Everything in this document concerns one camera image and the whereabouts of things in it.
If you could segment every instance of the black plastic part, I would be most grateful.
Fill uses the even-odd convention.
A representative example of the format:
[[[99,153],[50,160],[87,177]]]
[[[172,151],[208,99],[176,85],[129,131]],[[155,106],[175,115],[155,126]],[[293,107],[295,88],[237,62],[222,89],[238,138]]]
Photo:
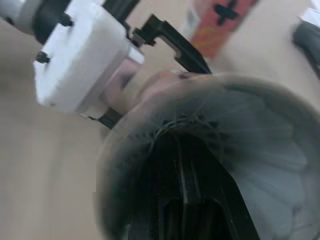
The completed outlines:
[[[217,25],[222,26],[225,24],[226,20],[235,20],[239,14],[234,11],[234,8],[237,6],[238,0],[230,0],[227,6],[221,4],[216,4],[213,6],[213,9],[221,17],[217,20]]]
[[[109,108],[108,111],[99,119],[93,119],[97,120],[103,125],[105,125],[109,129],[113,129],[116,123],[122,118],[122,115],[115,111],[112,108]]]
[[[293,33],[293,43],[302,49],[312,69],[320,79],[320,28],[302,21]]]
[[[70,0],[44,0],[37,10],[32,28],[35,39],[45,44],[58,22],[64,19],[64,12]]]
[[[139,2],[140,0],[107,0],[102,6],[123,24]]]
[[[139,48],[144,44],[153,46],[156,38],[161,38],[175,50],[174,59],[187,71],[211,74],[199,51],[167,21],[161,21],[155,15],[151,15],[141,29],[136,28],[133,31],[131,41]]]
[[[136,195],[129,240],[260,239],[236,182],[196,137],[160,137]]]

